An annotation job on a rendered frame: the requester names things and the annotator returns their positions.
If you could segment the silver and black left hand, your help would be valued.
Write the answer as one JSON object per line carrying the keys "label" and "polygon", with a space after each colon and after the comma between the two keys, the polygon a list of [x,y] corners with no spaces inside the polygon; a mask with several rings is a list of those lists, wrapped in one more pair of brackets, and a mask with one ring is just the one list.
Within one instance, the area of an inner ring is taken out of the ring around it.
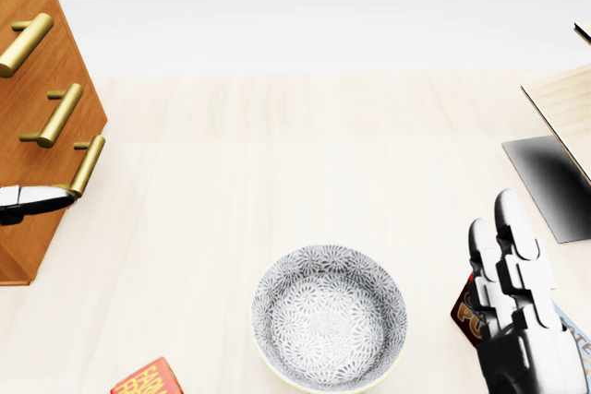
{"label": "silver and black left hand", "polygon": [[68,190],[57,186],[0,187],[0,226],[15,225],[25,216],[64,209],[77,200]]}

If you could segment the silver and black right hand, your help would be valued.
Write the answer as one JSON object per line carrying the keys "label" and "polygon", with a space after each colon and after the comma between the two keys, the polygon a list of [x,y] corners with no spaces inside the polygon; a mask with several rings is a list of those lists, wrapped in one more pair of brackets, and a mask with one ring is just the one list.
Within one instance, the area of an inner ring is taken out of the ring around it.
{"label": "silver and black right hand", "polygon": [[556,283],[515,193],[495,200],[496,234],[468,231],[471,302],[484,321],[477,355],[489,394],[589,394],[575,338],[551,298]]}

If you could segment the grey floral patterned bowl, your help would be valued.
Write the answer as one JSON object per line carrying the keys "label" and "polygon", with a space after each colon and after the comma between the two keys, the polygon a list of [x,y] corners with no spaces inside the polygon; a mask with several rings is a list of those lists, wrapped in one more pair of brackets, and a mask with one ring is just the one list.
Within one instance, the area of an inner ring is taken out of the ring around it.
{"label": "grey floral patterned bowl", "polygon": [[271,264],[249,318],[266,365],[310,394],[359,394],[378,385],[400,362],[409,327],[387,270],[339,245],[305,246]]}

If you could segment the brown and blue printed box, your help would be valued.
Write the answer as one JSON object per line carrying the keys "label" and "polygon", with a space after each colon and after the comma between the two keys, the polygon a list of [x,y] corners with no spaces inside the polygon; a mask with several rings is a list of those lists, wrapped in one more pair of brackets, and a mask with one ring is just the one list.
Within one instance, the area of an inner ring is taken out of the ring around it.
{"label": "brown and blue printed box", "polygon": [[[480,329],[483,325],[483,321],[474,310],[470,299],[469,283],[473,280],[474,274],[471,273],[452,308],[451,318],[472,345],[477,347],[482,342]],[[591,380],[591,339],[589,339],[556,304],[554,306],[557,314],[561,318],[562,324],[573,334],[581,356],[585,376]]]}

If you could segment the flat dark grey plate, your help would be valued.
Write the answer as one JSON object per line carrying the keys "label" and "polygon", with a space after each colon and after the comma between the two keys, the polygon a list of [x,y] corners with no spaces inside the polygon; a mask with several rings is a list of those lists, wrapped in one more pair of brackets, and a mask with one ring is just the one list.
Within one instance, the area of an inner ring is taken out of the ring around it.
{"label": "flat dark grey plate", "polygon": [[591,185],[554,136],[502,144],[558,243],[591,240]]}

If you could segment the pale wooden panel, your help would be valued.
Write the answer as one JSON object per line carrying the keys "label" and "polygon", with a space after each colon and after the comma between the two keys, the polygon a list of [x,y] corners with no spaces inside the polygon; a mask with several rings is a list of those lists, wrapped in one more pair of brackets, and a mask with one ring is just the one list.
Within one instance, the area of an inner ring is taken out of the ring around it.
{"label": "pale wooden panel", "polygon": [[591,185],[591,64],[526,82],[521,88]]}

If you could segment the red printed food box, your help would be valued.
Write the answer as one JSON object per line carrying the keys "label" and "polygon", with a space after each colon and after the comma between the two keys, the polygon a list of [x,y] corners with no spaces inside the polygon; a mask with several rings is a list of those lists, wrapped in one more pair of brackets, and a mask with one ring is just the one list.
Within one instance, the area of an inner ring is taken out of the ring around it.
{"label": "red printed food box", "polygon": [[166,359],[160,357],[118,382],[110,394],[184,394],[184,391]]}

